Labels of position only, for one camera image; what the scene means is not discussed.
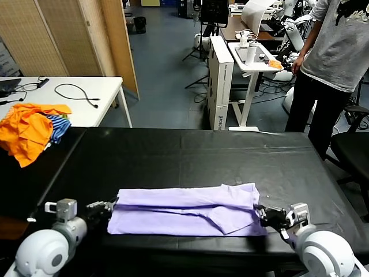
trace folded purple shirt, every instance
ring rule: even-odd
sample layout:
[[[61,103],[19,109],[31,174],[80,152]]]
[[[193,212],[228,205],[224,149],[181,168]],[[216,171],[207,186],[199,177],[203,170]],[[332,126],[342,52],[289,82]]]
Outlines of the folded purple shirt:
[[[121,189],[110,234],[199,237],[266,235],[254,204],[255,183],[193,189]]]

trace gray t-shirt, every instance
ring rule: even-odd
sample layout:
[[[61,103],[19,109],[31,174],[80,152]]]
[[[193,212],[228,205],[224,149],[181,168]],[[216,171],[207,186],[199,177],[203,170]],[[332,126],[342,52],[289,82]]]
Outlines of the gray t-shirt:
[[[323,26],[301,71],[353,92],[369,68],[369,0],[319,0],[310,15]]]

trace gray floor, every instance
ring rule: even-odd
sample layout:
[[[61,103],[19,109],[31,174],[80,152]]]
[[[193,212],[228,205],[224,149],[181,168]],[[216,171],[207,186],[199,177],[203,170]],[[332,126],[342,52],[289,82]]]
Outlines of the gray floor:
[[[198,59],[182,58],[191,51],[193,37],[199,32],[191,20],[178,18],[174,8],[135,8],[135,16],[145,16],[146,33],[130,35],[133,60],[137,75],[141,100],[127,93],[127,102],[135,128],[201,129],[203,126],[203,104],[194,103],[198,93],[206,92],[203,85],[192,89],[184,87],[207,73],[206,65]],[[235,65],[233,83],[245,82]],[[363,86],[360,104],[369,107],[369,86]],[[245,92],[231,94],[231,99],[242,99]],[[255,101],[266,100],[283,95],[262,95]],[[283,99],[254,104],[251,106],[248,125],[258,126],[266,132],[283,132],[287,113],[282,108]],[[120,109],[110,108],[102,126],[127,127],[126,119]],[[236,126],[231,108],[228,109],[227,126]],[[341,132],[348,129],[342,116],[337,127]],[[339,179],[347,174],[326,162]],[[342,186],[345,194],[359,215],[366,213],[363,200],[356,184]]]

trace orange object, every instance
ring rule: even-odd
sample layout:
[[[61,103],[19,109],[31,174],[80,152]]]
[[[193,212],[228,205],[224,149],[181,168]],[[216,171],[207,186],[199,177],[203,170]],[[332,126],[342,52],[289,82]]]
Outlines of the orange object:
[[[0,147],[21,167],[33,163],[49,142],[52,123],[43,114],[71,114],[66,105],[15,104],[0,122]]]
[[[282,63],[280,61],[269,60],[269,66],[276,68],[276,69],[283,69]]]

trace wooden partition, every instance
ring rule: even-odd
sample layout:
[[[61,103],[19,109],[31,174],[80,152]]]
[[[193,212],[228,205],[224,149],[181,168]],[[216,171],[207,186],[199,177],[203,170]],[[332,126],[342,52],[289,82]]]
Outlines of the wooden partition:
[[[26,76],[121,76],[138,96],[121,0],[1,0],[0,36]]]
[[[125,86],[136,92],[138,98],[140,98],[122,1],[101,0],[101,6],[117,74],[124,76]]]

